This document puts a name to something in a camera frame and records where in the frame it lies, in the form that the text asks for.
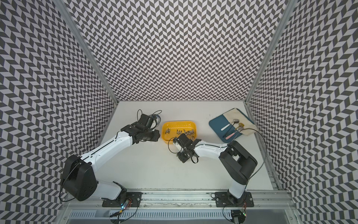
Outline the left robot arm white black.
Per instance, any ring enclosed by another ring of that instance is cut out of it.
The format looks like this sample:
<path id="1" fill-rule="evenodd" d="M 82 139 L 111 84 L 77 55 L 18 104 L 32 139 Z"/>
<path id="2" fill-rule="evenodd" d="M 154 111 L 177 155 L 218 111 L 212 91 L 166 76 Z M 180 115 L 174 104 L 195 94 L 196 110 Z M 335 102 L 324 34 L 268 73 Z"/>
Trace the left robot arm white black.
<path id="1" fill-rule="evenodd" d="M 103 182 L 96 173 L 111 158 L 140 142 L 157 142 L 160 138 L 158 124 L 161 118 L 157 114 L 142 114 L 138 121 L 121 128 L 110 140 L 97 148 L 81 155 L 67 158 L 61 176 L 60 189 L 66 190 L 74 199 L 84 201 L 99 198 L 124 203 L 127 189 L 117 182 Z"/>

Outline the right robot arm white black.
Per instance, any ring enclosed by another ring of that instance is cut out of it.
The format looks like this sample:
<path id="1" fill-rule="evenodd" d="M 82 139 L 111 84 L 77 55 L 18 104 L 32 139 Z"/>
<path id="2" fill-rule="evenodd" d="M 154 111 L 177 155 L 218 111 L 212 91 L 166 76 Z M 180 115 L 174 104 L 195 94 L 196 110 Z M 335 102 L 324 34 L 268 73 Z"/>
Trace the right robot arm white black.
<path id="1" fill-rule="evenodd" d="M 228 199 L 232 204 L 242 200 L 258 162 L 240 143 L 214 144 L 201 139 L 190 140 L 185 134 L 170 141 L 179 150 L 176 155 L 182 163 L 191 160 L 196 164 L 201 157 L 220 161 L 232 179 L 227 191 Z"/>

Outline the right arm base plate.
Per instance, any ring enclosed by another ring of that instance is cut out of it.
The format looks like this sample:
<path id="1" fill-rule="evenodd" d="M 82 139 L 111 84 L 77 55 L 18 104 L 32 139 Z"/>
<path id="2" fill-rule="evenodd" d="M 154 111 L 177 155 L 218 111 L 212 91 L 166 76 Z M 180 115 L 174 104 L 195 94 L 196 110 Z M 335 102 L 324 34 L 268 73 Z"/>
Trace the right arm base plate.
<path id="1" fill-rule="evenodd" d="M 236 198 L 231 195 L 228 191 L 223 192 L 215 192 L 213 194 L 213 200 L 215 200 L 216 207 L 246 207 L 252 208 L 254 207 L 254 202 L 252 198 L 252 194 L 250 192 L 244 191 L 240 198 Z"/>

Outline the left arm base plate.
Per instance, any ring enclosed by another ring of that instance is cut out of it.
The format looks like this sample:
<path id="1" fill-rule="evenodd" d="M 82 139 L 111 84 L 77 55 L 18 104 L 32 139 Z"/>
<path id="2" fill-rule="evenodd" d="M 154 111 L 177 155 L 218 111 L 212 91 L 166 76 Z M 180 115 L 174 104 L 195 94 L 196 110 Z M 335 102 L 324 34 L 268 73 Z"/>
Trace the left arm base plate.
<path id="1" fill-rule="evenodd" d="M 102 203 L 102 207 L 119 208 L 124 206 L 126 201 L 129 201 L 129 205 L 132 208 L 137 208 L 140 206 L 142 196 L 143 193 L 139 191 L 121 193 L 115 200 L 104 199 Z"/>

